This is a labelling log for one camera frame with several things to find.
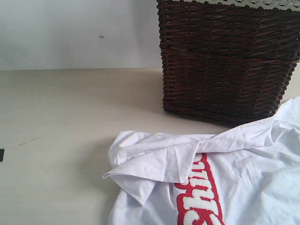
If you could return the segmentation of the white shirt with red lettering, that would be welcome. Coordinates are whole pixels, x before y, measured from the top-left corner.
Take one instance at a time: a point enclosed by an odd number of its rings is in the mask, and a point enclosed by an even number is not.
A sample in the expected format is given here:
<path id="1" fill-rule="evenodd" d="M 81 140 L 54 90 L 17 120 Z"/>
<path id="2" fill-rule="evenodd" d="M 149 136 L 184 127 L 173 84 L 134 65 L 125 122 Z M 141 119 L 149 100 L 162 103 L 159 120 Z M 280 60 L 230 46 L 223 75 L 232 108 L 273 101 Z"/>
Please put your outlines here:
<path id="1" fill-rule="evenodd" d="M 300 99 L 217 135 L 123 131 L 105 176 L 110 225 L 297 225 Z"/>

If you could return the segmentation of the brown wicker laundry basket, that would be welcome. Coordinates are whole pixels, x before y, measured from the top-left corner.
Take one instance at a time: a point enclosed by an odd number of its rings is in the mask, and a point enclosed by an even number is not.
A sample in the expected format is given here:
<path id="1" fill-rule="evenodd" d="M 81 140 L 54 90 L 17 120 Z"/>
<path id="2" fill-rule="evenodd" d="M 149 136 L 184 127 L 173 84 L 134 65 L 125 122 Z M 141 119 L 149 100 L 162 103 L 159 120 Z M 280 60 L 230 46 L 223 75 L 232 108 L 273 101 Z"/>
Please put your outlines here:
<path id="1" fill-rule="evenodd" d="M 159 0 L 166 112 L 237 126 L 273 116 L 300 60 L 300 14 Z"/>

